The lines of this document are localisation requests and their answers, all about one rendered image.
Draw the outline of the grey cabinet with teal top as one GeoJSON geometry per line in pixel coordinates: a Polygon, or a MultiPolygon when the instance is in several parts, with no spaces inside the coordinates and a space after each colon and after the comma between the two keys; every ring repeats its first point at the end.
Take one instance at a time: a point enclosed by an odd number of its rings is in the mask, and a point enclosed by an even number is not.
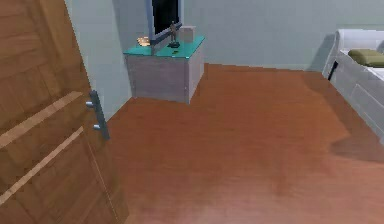
{"type": "Polygon", "coordinates": [[[189,104],[204,74],[204,36],[178,48],[134,46],[124,52],[132,96],[189,104]]]}

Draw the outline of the pale grey box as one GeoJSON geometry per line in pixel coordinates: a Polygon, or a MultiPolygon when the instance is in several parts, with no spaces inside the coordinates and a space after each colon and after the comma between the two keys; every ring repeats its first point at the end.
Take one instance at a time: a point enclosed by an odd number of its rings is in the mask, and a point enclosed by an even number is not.
{"type": "Polygon", "coordinates": [[[179,29],[179,39],[185,43],[192,43],[195,39],[195,26],[181,26],[179,29]]]}

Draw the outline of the dark bronze figurine statue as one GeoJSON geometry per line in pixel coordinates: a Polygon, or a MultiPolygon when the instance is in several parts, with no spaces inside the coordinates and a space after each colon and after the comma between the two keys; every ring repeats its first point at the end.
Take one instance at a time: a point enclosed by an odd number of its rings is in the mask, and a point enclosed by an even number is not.
{"type": "Polygon", "coordinates": [[[178,48],[180,46],[180,43],[176,40],[177,29],[174,22],[171,22],[169,29],[170,29],[171,42],[168,44],[168,46],[170,48],[178,48]]]}

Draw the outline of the black television set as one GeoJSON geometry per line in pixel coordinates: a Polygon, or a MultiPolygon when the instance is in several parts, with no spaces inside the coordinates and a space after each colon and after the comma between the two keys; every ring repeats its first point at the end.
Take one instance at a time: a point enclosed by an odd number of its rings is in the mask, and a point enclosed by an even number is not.
{"type": "Polygon", "coordinates": [[[183,24],[183,0],[145,0],[148,37],[156,45],[170,35],[170,26],[179,29],[183,24]]]}

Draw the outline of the brown wooden room door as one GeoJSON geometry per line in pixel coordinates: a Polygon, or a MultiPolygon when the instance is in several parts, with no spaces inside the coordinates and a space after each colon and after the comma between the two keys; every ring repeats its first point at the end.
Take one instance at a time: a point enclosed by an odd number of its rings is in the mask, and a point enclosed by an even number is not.
{"type": "Polygon", "coordinates": [[[125,224],[65,0],[0,0],[0,224],[125,224]]]}

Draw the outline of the white sofa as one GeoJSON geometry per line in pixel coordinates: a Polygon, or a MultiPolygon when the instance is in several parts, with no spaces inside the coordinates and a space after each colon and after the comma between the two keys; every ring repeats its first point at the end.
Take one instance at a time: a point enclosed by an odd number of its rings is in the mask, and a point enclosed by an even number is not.
{"type": "Polygon", "coordinates": [[[384,68],[358,64],[348,52],[384,53],[384,31],[338,29],[322,75],[328,79],[384,145],[384,68]]]}

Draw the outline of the olive green cushion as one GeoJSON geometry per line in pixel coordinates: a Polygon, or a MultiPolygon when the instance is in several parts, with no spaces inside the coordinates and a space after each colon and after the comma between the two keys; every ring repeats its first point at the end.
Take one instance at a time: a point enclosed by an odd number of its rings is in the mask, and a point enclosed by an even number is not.
{"type": "Polygon", "coordinates": [[[384,54],[371,49],[352,49],[348,55],[358,64],[373,67],[384,68],[384,54]]]}

